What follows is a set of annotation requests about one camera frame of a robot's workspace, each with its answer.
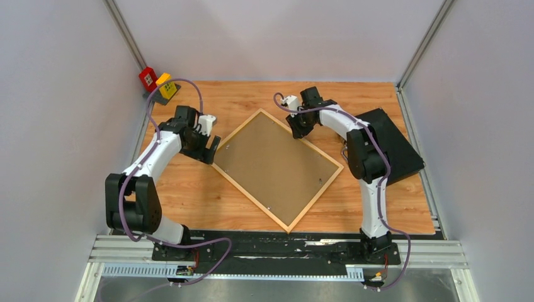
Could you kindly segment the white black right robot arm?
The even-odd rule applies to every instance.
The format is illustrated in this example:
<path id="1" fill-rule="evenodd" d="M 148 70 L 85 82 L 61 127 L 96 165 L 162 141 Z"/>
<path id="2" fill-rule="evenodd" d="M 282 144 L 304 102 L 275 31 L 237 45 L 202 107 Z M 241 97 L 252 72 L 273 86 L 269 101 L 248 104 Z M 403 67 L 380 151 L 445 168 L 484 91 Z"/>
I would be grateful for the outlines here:
<path id="1" fill-rule="evenodd" d="M 316 87 L 301 92 L 301 97 L 276 93 L 274 102 L 290 113 L 287 122 L 294 138 L 307 136 L 315 125 L 326 126 L 341 136 L 346 143 L 346 162 L 358 180 L 361 191 L 363 221 L 360 254 L 367 262 L 383 257 L 392 239 L 385 214 L 385 190 L 391 167 L 379 147 L 370 123 L 363 121 L 336 102 L 323 100 Z"/>

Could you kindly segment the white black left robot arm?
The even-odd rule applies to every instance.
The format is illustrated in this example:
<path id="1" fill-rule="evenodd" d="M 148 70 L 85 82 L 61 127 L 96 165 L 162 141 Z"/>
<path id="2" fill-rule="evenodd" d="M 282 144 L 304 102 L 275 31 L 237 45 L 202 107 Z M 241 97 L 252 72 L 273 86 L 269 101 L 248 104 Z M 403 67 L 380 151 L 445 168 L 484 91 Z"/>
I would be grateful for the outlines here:
<path id="1" fill-rule="evenodd" d="M 183 154 L 211 165 L 220 143 L 211 136 L 216 116 L 190 106 L 177 106 L 174 116 L 156 125 L 154 136 L 140 157 L 123 172 L 105 180 L 106 224 L 125 232 L 133 241 L 142 236 L 169 246 L 178 260 L 193 251 L 190 230 L 162 213 L 156 184 L 171 159 Z"/>

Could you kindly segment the yellow toy house block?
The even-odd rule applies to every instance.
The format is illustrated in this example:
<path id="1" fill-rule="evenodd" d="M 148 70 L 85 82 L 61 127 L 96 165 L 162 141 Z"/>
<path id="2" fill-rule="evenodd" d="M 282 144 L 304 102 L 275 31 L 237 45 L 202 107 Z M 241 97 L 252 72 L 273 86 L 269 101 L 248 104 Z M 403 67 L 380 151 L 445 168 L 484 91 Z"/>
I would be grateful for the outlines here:
<path id="1" fill-rule="evenodd" d="M 170 100 L 178 91 L 175 83 L 171 81 L 171 79 L 171 75 L 167 72 L 164 72 L 156 80 L 156 84 L 161 96 L 167 100 Z"/>

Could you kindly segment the red toy house block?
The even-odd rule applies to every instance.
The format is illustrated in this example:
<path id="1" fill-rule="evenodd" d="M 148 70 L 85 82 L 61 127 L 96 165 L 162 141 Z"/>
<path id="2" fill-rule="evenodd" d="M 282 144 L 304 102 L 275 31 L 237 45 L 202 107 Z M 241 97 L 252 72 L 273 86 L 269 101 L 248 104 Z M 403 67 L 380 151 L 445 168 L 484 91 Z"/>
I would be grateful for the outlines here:
<path id="1" fill-rule="evenodd" d="M 139 74 L 138 78 L 140 79 L 144 89 L 147 92 L 152 92 L 157 87 L 158 76 L 151 67 L 145 67 Z"/>

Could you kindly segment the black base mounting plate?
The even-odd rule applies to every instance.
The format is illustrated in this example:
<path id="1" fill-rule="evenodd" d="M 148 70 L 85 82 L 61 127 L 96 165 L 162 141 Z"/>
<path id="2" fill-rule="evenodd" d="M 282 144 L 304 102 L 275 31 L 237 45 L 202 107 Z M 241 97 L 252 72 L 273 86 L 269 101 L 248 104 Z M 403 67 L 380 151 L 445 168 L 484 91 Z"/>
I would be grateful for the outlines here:
<path id="1" fill-rule="evenodd" d="M 172 275 L 231 274 L 250 276 L 343 276 L 347 266 L 378 266 L 386 270 L 413 260 L 415 246 L 402 248 L 400 236 L 391 237 L 389 248 L 376 254 L 363 250 L 363 235 L 207 232 L 207 238 L 227 237 L 229 242 L 212 242 L 202 247 L 177 249 L 149 244 L 148 259 L 157 264 L 174 264 Z"/>

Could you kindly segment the grey toy base plate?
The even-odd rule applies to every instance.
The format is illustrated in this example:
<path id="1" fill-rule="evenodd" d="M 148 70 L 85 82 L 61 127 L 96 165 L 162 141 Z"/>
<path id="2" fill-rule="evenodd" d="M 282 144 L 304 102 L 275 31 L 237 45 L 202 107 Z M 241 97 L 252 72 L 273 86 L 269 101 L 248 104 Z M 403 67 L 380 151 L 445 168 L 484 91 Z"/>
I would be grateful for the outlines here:
<path id="1" fill-rule="evenodd" d="M 163 91 L 164 92 L 167 92 L 167 88 L 170 88 L 171 85 L 170 83 L 167 83 L 165 86 L 163 86 Z M 163 96 L 161 94 L 161 90 L 160 89 L 156 89 L 156 92 L 154 93 L 153 97 L 151 98 L 151 101 L 152 102 L 155 102 L 155 103 L 158 103 L 158 104 L 161 104 L 161 105 L 167 105 L 168 102 L 170 102 L 171 98 L 178 93 L 178 91 L 181 89 L 181 86 L 179 84 L 176 84 L 173 82 L 173 85 L 174 85 L 174 88 L 175 88 L 175 91 L 171 91 L 171 93 L 169 93 L 169 98 Z M 146 101 L 149 97 L 149 95 L 151 94 L 151 92 L 147 92 L 145 91 L 144 94 L 143 94 L 143 98 L 144 100 Z"/>

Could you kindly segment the black ribbed frame backing board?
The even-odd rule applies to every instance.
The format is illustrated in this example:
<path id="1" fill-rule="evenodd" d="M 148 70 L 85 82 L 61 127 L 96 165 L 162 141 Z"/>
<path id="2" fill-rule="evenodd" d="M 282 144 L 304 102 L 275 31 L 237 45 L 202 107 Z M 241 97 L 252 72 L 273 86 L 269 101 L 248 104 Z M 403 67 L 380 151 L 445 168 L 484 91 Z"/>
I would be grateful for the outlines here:
<path id="1" fill-rule="evenodd" d="M 356 117 L 369 123 L 368 128 L 373 138 L 389 162 L 387 185 L 399 182 L 424 168 L 423 158 L 384 110 L 377 108 Z M 355 178 L 369 184 L 386 174 L 386 166 L 364 129 L 351 130 L 346 138 L 348 166 Z"/>

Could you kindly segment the aluminium front rail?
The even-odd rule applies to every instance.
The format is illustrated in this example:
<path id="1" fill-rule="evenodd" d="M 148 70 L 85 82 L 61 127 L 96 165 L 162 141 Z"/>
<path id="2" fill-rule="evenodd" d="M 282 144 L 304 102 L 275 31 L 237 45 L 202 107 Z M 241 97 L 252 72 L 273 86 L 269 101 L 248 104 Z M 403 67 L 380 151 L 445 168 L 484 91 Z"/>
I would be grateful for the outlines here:
<path id="1" fill-rule="evenodd" d="M 356 282 L 381 293 L 399 289 L 411 275 L 444 269 L 460 301 L 478 301 L 458 241 L 439 235 L 394 235 L 390 246 L 366 254 L 355 233 L 282 233 L 195 230 L 191 245 L 176 248 L 126 235 L 99 235 L 77 301 L 94 299 L 103 276 Z"/>

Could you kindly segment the aluminium rail right table edge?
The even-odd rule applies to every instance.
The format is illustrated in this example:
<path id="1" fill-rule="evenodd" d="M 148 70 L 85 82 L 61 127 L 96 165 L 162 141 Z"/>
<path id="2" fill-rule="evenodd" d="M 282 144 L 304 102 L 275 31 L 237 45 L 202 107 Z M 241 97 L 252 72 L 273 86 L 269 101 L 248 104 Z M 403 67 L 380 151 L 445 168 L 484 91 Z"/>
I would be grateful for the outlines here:
<path id="1" fill-rule="evenodd" d="M 446 231 L 443 227 L 443 223 L 441 220 L 438 202 L 433 192 L 433 185 L 431 183 L 431 178 L 429 176 L 428 169 L 427 169 L 429 162 L 427 159 L 425 159 L 425 154 L 424 154 L 423 146 L 422 146 L 422 143 L 419 137 L 419 133 L 414 123 L 414 118 L 412 116 L 412 112 L 408 104 L 408 98 L 404 90 L 399 87 L 395 87 L 395 93 L 397 95 L 397 100 L 400 106 L 400 110 L 402 112 L 402 117 L 404 120 L 404 124 L 406 126 L 409 141 L 411 142 L 411 145 L 413 146 L 415 151 L 423 158 L 424 163 L 425 163 L 425 168 L 423 168 L 419 172 L 419 175 L 420 175 L 420 178 L 423 184 L 425 197 L 426 197 L 429 210 L 431 213 L 431 219 L 433 223 L 435 224 L 435 231 L 438 235 L 441 236 L 443 240 L 448 240 L 448 236 L 446 234 Z"/>

